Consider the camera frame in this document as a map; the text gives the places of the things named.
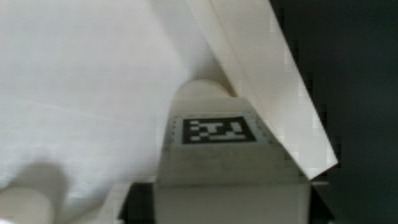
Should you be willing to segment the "translucent gripper left finger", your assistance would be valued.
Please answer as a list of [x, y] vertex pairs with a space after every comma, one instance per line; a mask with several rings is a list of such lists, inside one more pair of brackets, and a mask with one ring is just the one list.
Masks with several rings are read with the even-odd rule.
[[152, 182], [113, 186], [95, 224], [157, 224]]

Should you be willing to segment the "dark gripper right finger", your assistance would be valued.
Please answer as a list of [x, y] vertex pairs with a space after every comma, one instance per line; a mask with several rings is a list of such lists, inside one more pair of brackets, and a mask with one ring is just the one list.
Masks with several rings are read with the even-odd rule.
[[310, 224], [338, 224], [337, 214], [331, 209], [326, 190], [330, 182], [312, 182], [312, 198], [310, 198]]

